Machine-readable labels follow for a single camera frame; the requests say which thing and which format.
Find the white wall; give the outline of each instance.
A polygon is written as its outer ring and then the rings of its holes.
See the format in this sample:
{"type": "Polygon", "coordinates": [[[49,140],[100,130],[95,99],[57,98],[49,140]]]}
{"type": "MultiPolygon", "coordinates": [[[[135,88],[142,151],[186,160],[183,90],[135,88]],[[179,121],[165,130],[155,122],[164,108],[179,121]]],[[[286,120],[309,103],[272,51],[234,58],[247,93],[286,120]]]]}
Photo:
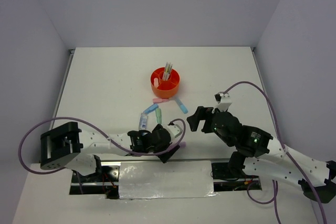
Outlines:
{"type": "Polygon", "coordinates": [[[279,0],[40,0],[68,48],[255,46],[279,0]]]}
{"type": "MultiPolygon", "coordinates": [[[[336,0],[281,0],[256,51],[285,141],[324,161],[336,160],[335,42],[336,0]]],[[[335,223],[336,199],[324,207],[335,223]]]]}
{"type": "MultiPolygon", "coordinates": [[[[17,161],[20,138],[52,115],[68,51],[37,0],[0,0],[0,222],[12,223],[27,173],[17,161]]],[[[25,145],[38,161],[37,130],[25,145]]]]}

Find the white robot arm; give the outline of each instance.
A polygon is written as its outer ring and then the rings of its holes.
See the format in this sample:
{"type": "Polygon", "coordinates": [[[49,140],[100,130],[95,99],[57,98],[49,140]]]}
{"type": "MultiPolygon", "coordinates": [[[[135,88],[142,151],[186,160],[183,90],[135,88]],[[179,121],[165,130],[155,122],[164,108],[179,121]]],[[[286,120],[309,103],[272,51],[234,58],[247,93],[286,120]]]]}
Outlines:
{"type": "Polygon", "coordinates": [[[303,190],[303,194],[316,200],[298,167],[287,153],[296,160],[316,189],[321,202],[328,203],[336,195],[334,161],[322,162],[302,153],[282,146],[279,140],[269,133],[252,126],[242,125],[238,118],[227,110],[231,105],[228,94],[215,95],[218,105],[213,108],[199,106],[187,121],[191,131],[196,131],[200,120],[205,120],[202,132],[215,133],[229,147],[235,147],[228,167],[232,174],[258,175],[290,184],[303,190]]]}
{"type": "MultiPolygon", "coordinates": [[[[82,176],[100,173],[100,158],[95,154],[131,155],[110,140],[136,153],[159,153],[171,148],[174,139],[181,134],[182,129],[178,125],[158,124],[152,132],[130,131],[109,135],[109,139],[106,139],[99,133],[80,130],[76,122],[69,122],[41,135],[41,169],[65,167],[82,176]]],[[[158,158],[165,163],[179,148],[177,145],[158,155],[158,158]]]]}

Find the white table surface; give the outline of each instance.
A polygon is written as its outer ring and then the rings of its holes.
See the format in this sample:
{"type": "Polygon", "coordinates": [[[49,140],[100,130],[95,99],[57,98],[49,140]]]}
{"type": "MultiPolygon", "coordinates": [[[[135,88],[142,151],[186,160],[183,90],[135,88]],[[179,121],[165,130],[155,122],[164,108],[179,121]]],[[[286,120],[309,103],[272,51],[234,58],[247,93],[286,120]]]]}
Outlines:
{"type": "MultiPolygon", "coordinates": [[[[39,164],[32,169],[39,170],[39,164]]],[[[273,204],[252,202],[245,191],[226,191],[194,199],[112,200],[102,195],[69,195],[72,171],[51,175],[28,174],[14,224],[276,224],[273,204]]],[[[272,198],[269,180],[258,200],[272,198]]],[[[280,184],[278,210],[282,224],[317,224],[310,200],[280,184]]]]}
{"type": "MultiPolygon", "coordinates": [[[[57,116],[90,121],[107,133],[136,130],[141,111],[154,98],[150,75],[166,61],[180,73],[178,94],[189,113],[183,114],[174,102],[160,104],[163,123],[186,119],[199,105],[214,106],[214,94],[237,81],[248,80],[261,87],[248,47],[77,48],[57,116]]],[[[234,103],[229,110],[243,124],[275,133],[266,101],[257,90],[240,86],[230,95],[234,103]]],[[[155,125],[155,114],[150,114],[148,129],[155,125]]],[[[200,132],[202,125],[197,133],[187,129],[187,147],[174,159],[230,157],[233,148],[214,134],[200,132]]],[[[101,157],[123,160],[113,155],[101,157]]],[[[101,195],[69,195],[71,173],[28,174],[13,223],[277,223],[273,205],[256,204],[245,191],[193,199],[108,200],[101,195]]],[[[271,181],[261,182],[263,191],[251,193],[267,201],[273,194],[271,181]]],[[[283,224],[317,223],[310,200],[290,186],[280,184],[278,209],[283,224]]]]}
{"type": "MultiPolygon", "coordinates": [[[[200,105],[215,106],[214,94],[238,81],[251,81],[261,87],[249,47],[76,48],[56,115],[87,120],[110,134],[137,130],[140,113],[155,98],[151,73],[167,61],[180,74],[178,96],[189,113],[183,114],[174,101],[159,104],[165,124],[175,118],[186,120],[200,105]]],[[[259,91],[242,84],[229,94],[233,100],[229,111],[242,124],[275,133],[267,103],[259,91]]],[[[57,121],[54,126],[63,123],[57,121]]],[[[171,160],[231,156],[233,148],[215,134],[201,132],[203,123],[197,132],[192,133],[187,127],[186,148],[180,149],[171,160]]],[[[155,126],[154,112],[149,114],[147,129],[151,131],[155,126]]],[[[92,130],[81,124],[80,128],[92,130]]],[[[130,159],[111,154],[100,157],[112,161],[130,159]]]]}

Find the test tube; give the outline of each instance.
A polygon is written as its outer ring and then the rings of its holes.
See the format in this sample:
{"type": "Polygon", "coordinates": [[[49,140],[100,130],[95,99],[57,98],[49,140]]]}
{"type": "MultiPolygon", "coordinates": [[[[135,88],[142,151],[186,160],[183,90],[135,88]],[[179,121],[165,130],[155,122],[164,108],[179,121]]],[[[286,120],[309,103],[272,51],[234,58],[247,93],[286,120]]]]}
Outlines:
{"type": "Polygon", "coordinates": [[[157,123],[161,124],[162,123],[162,116],[161,116],[161,109],[160,108],[157,108],[155,110],[155,115],[156,115],[157,123]]]}
{"type": "Polygon", "coordinates": [[[147,119],[148,119],[147,114],[145,114],[145,113],[141,113],[141,116],[140,116],[140,122],[139,122],[139,131],[140,131],[140,130],[145,130],[145,129],[146,129],[146,126],[147,126],[147,119]]]}

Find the orange cup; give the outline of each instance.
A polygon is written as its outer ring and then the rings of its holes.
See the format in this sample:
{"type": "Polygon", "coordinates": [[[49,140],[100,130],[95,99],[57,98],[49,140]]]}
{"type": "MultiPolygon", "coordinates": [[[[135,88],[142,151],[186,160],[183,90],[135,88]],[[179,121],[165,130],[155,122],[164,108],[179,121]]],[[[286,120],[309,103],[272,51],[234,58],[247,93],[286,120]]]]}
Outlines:
{"type": "Polygon", "coordinates": [[[180,85],[180,76],[174,69],[169,76],[169,79],[164,81],[162,80],[164,68],[156,69],[151,75],[151,85],[154,94],[162,99],[169,99],[177,94],[178,88],[180,85]],[[154,87],[154,79],[158,78],[159,86],[154,87]]]}

